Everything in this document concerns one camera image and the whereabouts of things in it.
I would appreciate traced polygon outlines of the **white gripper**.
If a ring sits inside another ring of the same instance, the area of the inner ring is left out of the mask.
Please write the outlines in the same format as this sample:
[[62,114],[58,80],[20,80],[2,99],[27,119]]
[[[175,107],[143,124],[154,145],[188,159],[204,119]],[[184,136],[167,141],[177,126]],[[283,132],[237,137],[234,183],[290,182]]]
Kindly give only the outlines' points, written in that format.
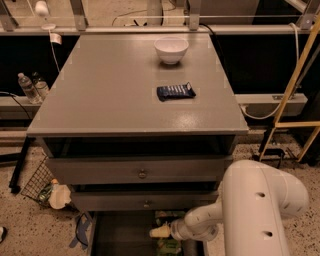
[[176,240],[186,239],[185,225],[182,219],[174,220],[170,226],[164,224],[161,227],[149,231],[151,238],[168,238],[170,235]]

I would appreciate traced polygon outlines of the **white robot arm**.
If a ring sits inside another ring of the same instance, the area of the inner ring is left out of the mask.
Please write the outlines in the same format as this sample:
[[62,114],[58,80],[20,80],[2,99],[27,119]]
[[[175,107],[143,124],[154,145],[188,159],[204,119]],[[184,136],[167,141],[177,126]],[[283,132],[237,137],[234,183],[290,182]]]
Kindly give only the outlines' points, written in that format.
[[207,242],[224,228],[226,256],[290,256],[282,220],[306,212],[309,195],[295,176],[253,160],[226,170],[219,202],[149,231],[152,238]]

